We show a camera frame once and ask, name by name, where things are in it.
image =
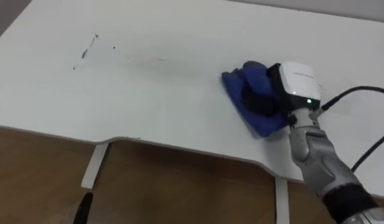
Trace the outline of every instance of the brown wooden floor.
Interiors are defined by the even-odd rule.
[[[93,148],[0,128],[0,224],[72,223]],[[274,223],[273,181],[252,164],[118,141],[88,223]],[[333,223],[305,186],[290,183],[289,199],[291,223]]]

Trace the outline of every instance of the black wire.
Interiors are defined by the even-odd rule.
[[[329,102],[327,102],[324,105],[322,105],[321,109],[323,110],[323,112],[327,111],[330,107],[332,107],[339,100],[341,100],[341,98],[345,97],[346,95],[348,95],[351,92],[358,91],[358,90],[368,90],[368,91],[376,91],[376,92],[379,92],[379,93],[384,93],[384,88],[375,87],[375,86],[356,86],[356,87],[350,88],[350,89],[344,91],[343,93],[341,93],[340,95],[334,97]],[[358,159],[358,161],[351,168],[352,172],[355,172],[355,170],[358,169],[358,167],[367,159],[367,157],[370,156],[374,152],[374,150],[376,150],[383,143],[384,143],[384,136],[380,140],[378,140],[376,143],[374,143],[374,145],[372,147],[370,147],[370,149],[368,149]]]
[[[384,93],[384,88],[380,88],[380,87],[375,87],[375,86],[356,86],[356,87],[353,87],[353,88],[350,88],[348,90],[345,90],[343,93],[341,93],[340,95],[334,97],[333,99],[331,99],[329,102],[325,103],[321,109],[323,111],[327,111],[330,107],[332,107],[336,102],[338,102],[339,100],[341,100],[341,98],[345,97],[346,95],[348,95],[349,93],[351,92],[354,92],[354,91],[358,91],[358,90],[368,90],[368,91],[376,91],[376,92],[379,92],[379,93]]]
[[[367,159],[367,157],[370,156],[374,152],[374,150],[376,150],[376,148],[378,148],[383,143],[384,143],[384,136],[380,140],[378,140],[376,143],[374,143],[374,145],[372,147],[370,147],[370,149],[368,149],[368,151],[365,152],[365,154],[363,154],[358,159],[358,161],[351,168],[352,172],[355,172],[356,169],[358,169],[358,167]]]

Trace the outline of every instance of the robotic hand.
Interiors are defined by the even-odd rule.
[[[267,74],[279,95],[281,112],[288,117],[293,161],[331,217],[342,224],[384,224],[384,208],[339,159],[319,127],[315,111],[320,107],[320,94],[312,68],[285,62],[273,65]]]

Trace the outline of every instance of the white table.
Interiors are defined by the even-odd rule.
[[[324,101],[384,87],[384,24],[219,0],[33,0],[0,38],[0,126],[135,139],[302,180],[288,130],[251,134],[223,89],[220,74],[247,60],[313,66]],[[319,121],[351,166],[384,134],[384,96],[354,93]],[[384,197],[384,145],[357,176]]]

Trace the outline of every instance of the scribble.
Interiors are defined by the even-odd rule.
[[[92,39],[92,42],[91,42],[91,44],[90,44],[90,47],[92,47],[94,41],[95,41],[95,38]]]
[[[86,50],[84,51],[84,53],[82,53],[81,59],[85,58],[85,56],[87,55],[87,52],[88,52],[88,49],[86,49]]]

